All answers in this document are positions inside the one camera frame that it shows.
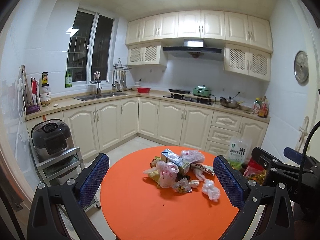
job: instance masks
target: green dish soap bottle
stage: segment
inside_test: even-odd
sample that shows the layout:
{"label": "green dish soap bottle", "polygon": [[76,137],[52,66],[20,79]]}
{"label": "green dish soap bottle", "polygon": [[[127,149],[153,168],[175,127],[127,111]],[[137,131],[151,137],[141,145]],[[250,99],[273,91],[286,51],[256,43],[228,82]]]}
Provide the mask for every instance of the green dish soap bottle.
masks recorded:
{"label": "green dish soap bottle", "polygon": [[72,75],[70,74],[70,70],[68,70],[68,73],[66,74],[66,88],[72,87]]}

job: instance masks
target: orange round table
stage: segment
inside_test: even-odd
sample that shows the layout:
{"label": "orange round table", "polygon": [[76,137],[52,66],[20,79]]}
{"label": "orange round table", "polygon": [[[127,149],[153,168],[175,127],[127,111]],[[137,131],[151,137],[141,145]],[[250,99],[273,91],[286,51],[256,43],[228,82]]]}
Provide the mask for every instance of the orange round table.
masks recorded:
{"label": "orange round table", "polygon": [[[179,146],[152,147],[133,152],[108,170],[101,184],[103,215],[120,240],[218,240],[239,211],[231,205],[216,176],[221,196],[217,203],[201,192],[203,182],[191,193],[172,188],[157,188],[144,170],[154,156],[169,148],[180,155]],[[201,151],[205,165],[212,165],[214,155]],[[192,171],[188,175],[196,179]]]}

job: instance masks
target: blue gripper pad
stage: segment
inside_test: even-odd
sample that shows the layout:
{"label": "blue gripper pad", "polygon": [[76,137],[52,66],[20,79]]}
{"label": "blue gripper pad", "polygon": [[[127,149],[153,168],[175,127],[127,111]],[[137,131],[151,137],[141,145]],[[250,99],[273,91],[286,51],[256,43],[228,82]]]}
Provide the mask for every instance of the blue gripper pad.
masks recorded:
{"label": "blue gripper pad", "polygon": [[290,147],[286,147],[283,150],[283,154],[285,157],[292,160],[293,162],[299,165],[301,164],[302,154],[300,152],[297,152],[294,149],[291,149]]}
{"label": "blue gripper pad", "polygon": [[104,154],[97,162],[91,173],[88,175],[82,187],[79,190],[79,201],[78,204],[81,208],[89,206],[94,195],[109,169],[109,157]]}
{"label": "blue gripper pad", "polygon": [[243,190],[219,156],[213,160],[213,171],[234,207],[244,206]]}

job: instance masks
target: range hood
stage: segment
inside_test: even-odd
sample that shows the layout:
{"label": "range hood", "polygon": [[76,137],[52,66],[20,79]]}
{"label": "range hood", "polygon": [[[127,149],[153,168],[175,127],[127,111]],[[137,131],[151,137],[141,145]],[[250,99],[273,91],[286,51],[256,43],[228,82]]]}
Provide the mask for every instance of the range hood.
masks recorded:
{"label": "range hood", "polygon": [[222,49],[206,47],[199,39],[185,39],[183,46],[163,47],[163,51],[174,57],[223,60]]}

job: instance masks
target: drawer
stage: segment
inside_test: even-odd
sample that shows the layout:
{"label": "drawer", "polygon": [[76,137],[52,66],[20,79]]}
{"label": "drawer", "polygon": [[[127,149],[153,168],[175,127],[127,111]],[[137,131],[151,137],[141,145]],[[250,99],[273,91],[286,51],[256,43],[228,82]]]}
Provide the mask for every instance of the drawer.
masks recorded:
{"label": "drawer", "polygon": [[227,159],[228,158],[228,150],[229,150],[228,145],[207,141],[207,145],[206,145],[204,151],[211,153],[215,156],[223,155]]}
{"label": "drawer", "polygon": [[214,111],[211,125],[238,132],[241,119],[241,116]]}
{"label": "drawer", "polygon": [[230,145],[232,136],[237,136],[238,132],[212,126],[209,131],[208,140],[212,142]]}

